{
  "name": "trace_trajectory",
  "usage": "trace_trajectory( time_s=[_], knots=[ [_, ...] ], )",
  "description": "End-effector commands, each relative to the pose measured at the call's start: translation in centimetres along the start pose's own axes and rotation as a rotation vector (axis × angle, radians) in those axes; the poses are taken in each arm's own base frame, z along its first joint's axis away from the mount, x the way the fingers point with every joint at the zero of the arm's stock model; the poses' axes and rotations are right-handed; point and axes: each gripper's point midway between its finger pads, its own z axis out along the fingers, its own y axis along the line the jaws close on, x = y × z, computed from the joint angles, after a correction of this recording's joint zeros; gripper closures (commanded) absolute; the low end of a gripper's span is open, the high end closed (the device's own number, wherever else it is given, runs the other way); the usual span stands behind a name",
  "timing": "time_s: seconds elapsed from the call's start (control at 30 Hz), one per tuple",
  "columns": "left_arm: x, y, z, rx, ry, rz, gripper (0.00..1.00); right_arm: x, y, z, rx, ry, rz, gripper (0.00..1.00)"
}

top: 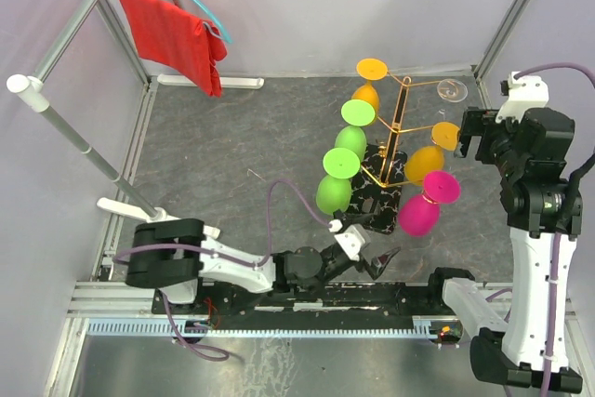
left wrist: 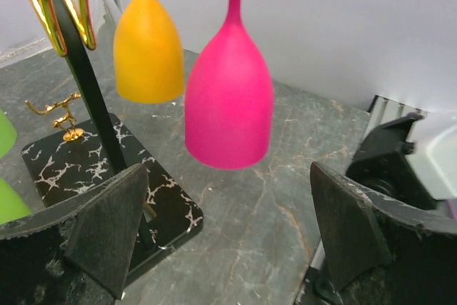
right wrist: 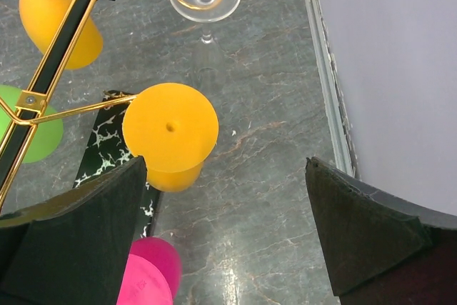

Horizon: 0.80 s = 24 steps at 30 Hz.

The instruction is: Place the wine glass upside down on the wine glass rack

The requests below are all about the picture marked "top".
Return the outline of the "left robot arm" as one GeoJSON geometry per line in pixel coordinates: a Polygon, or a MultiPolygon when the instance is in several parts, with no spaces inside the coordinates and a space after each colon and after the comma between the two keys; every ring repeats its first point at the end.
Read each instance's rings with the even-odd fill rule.
{"type": "Polygon", "coordinates": [[[351,268],[376,280],[401,251],[366,258],[369,234],[348,218],[331,221],[330,232],[335,242],[322,251],[302,246],[259,257],[221,243],[197,218],[150,222],[138,225],[132,247],[113,262],[126,266],[126,285],[159,291],[183,312],[195,313],[205,303],[203,280],[259,296],[317,292],[351,268]]]}

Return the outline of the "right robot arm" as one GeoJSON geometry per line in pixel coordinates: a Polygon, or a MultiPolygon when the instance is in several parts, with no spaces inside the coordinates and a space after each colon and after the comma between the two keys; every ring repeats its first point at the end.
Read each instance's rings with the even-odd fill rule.
{"type": "Polygon", "coordinates": [[[575,122],[551,108],[531,108],[520,118],[495,110],[467,109],[458,149],[467,156],[479,138],[476,160],[497,167],[500,202],[507,213],[513,251],[510,317],[489,305],[472,278],[460,269],[436,271],[441,282],[425,292],[435,313],[450,310],[470,337],[473,375],[504,387],[578,394],[583,378],[566,355],[566,286],[582,229],[578,185],[583,169],[562,178],[575,122]]]}

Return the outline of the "clear champagne flute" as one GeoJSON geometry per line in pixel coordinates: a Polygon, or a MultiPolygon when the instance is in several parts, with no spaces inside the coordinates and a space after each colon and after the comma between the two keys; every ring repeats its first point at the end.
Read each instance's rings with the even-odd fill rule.
{"type": "Polygon", "coordinates": [[[445,78],[436,86],[441,105],[439,115],[445,119],[456,118],[467,105],[469,89],[467,85],[455,78],[445,78]]]}

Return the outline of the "orange plastic goblet front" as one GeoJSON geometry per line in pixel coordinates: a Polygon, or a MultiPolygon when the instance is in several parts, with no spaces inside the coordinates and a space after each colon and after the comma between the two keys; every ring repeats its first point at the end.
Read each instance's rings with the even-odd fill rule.
{"type": "Polygon", "coordinates": [[[386,63],[374,58],[362,59],[356,64],[356,72],[364,79],[364,83],[354,91],[351,98],[365,101],[377,112],[380,99],[373,83],[387,76],[386,63]]]}

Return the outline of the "pink plastic goblet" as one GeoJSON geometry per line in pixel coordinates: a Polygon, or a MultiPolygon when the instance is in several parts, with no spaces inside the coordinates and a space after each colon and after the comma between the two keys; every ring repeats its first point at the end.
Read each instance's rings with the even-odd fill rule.
{"type": "Polygon", "coordinates": [[[397,216],[400,228],[414,237],[428,234],[440,218],[441,206],[453,204],[461,194],[457,179],[442,170],[430,172],[422,187],[423,192],[410,198],[397,216]]]}

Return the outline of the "orange plastic goblet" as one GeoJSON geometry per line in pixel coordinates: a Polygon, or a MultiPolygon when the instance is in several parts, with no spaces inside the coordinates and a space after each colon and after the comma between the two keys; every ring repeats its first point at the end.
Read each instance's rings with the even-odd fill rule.
{"type": "Polygon", "coordinates": [[[459,127],[450,122],[440,122],[431,128],[431,145],[415,151],[404,165],[404,176],[410,183],[421,186],[424,178],[433,171],[443,169],[445,154],[453,152],[458,144],[459,127]]]}
{"type": "Polygon", "coordinates": [[[364,83],[354,91],[351,98],[365,101],[377,112],[380,99],[373,83],[387,76],[386,63],[374,58],[362,59],[356,64],[356,72],[364,79],[364,83]]]}

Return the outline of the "green plastic goblet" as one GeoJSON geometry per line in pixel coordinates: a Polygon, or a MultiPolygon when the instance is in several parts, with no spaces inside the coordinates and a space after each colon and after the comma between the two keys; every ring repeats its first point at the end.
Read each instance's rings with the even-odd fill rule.
{"type": "Polygon", "coordinates": [[[364,100],[350,99],[343,104],[340,113],[347,125],[337,134],[335,147],[354,152],[362,161],[367,148],[364,127],[375,121],[376,109],[364,100]]]}
{"type": "Polygon", "coordinates": [[[336,147],[324,155],[323,168],[325,176],[315,197],[317,206],[327,215],[346,211],[352,196],[350,180],[360,169],[359,157],[350,149],[336,147]]]}

